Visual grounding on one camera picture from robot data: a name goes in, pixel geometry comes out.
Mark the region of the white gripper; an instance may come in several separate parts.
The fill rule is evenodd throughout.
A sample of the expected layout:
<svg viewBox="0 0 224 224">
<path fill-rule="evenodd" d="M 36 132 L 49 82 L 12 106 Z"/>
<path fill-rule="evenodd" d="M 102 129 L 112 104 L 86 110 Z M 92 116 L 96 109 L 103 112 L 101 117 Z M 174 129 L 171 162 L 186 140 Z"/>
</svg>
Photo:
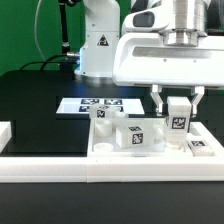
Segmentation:
<svg viewBox="0 0 224 224">
<path fill-rule="evenodd" d="M 224 37 L 206 32 L 205 8 L 150 8 L 129 14 L 114 59 L 118 85 L 151 86 L 156 113 L 162 86 L 190 86 L 191 117 L 205 87 L 224 88 Z"/>
</svg>

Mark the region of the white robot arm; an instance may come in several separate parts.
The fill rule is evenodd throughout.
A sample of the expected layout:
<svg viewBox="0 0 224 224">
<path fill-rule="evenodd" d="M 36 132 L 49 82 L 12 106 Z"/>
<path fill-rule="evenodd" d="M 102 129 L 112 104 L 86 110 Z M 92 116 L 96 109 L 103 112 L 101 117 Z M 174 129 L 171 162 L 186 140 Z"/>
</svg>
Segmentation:
<svg viewBox="0 0 224 224">
<path fill-rule="evenodd" d="M 224 36 L 207 33 L 211 0 L 140 0 L 119 21 L 115 0 L 84 0 L 86 40 L 79 79 L 149 86 L 163 112 L 164 87 L 190 88 L 197 111 L 206 88 L 224 89 Z"/>
</svg>

